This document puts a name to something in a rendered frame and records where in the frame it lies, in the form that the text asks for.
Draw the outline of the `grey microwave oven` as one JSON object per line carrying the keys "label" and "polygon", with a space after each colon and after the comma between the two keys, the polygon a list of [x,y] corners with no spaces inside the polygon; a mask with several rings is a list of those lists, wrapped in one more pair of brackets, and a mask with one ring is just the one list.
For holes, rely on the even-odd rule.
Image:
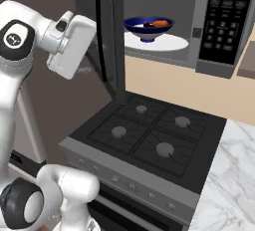
{"label": "grey microwave oven", "polygon": [[[248,39],[254,14],[255,0],[124,0],[124,20],[140,16],[172,19],[175,24],[164,34],[189,43],[170,52],[125,46],[125,55],[229,79]],[[233,50],[223,50],[224,45],[233,46]]]}

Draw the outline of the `black and grey stove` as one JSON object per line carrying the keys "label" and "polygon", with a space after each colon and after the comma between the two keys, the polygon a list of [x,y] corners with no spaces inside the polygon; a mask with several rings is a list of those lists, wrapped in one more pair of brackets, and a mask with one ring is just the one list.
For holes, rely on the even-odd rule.
{"label": "black and grey stove", "polygon": [[[122,103],[107,104],[60,146],[70,165],[188,230],[225,125],[223,117],[128,93]],[[112,175],[120,180],[112,181]],[[129,183],[135,191],[128,189]],[[154,200],[147,198],[149,192]],[[166,202],[173,203],[174,210],[167,209]]]}

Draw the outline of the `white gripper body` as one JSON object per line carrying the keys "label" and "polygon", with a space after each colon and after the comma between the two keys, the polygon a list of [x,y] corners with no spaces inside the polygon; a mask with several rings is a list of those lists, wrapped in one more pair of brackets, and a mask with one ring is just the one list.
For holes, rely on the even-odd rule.
{"label": "white gripper body", "polygon": [[47,61],[48,68],[71,80],[97,33],[97,23],[76,15],[70,22],[56,54]]}

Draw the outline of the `black oven door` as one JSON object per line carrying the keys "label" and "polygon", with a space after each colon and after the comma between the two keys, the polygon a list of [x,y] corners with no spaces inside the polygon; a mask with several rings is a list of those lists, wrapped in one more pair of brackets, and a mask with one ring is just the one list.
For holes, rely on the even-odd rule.
{"label": "black oven door", "polygon": [[103,183],[88,206],[102,231],[187,231],[183,224]]}

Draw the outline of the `grey microwave door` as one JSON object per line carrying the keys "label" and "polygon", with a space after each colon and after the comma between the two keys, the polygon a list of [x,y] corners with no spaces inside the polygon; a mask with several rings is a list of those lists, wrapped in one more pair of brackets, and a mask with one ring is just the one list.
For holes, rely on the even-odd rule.
{"label": "grey microwave door", "polygon": [[[96,0],[75,0],[84,16],[96,19]],[[107,81],[103,82],[97,35],[86,54],[111,97],[120,100],[125,95],[124,0],[101,0],[102,38]]]}

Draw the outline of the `white microwave turntable plate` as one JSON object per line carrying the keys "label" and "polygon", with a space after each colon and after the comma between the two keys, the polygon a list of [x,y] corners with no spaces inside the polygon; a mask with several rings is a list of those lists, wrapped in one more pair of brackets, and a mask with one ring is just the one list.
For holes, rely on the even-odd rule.
{"label": "white microwave turntable plate", "polygon": [[170,52],[182,50],[188,45],[189,43],[185,39],[174,35],[163,34],[155,38],[153,42],[145,43],[134,34],[125,32],[125,46],[132,49],[153,52]]}

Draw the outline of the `orange carrot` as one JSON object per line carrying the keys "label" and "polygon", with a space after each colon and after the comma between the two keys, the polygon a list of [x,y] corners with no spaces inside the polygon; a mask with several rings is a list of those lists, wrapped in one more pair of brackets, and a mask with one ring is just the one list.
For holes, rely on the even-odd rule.
{"label": "orange carrot", "polygon": [[154,28],[163,28],[168,26],[168,22],[166,20],[155,20],[152,22],[152,26]]}

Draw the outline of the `blue bowl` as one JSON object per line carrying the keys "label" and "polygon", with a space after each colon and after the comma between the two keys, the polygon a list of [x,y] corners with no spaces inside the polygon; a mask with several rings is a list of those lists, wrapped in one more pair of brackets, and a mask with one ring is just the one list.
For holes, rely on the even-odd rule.
{"label": "blue bowl", "polygon": [[[152,24],[155,20],[166,20],[168,22],[167,27],[163,28],[144,28],[143,23],[148,22]],[[164,17],[155,17],[155,16],[140,16],[140,17],[132,17],[124,20],[125,28],[134,34],[135,36],[139,37],[142,42],[150,43],[153,42],[155,38],[161,36],[172,26],[175,24],[175,21],[169,18]]]}

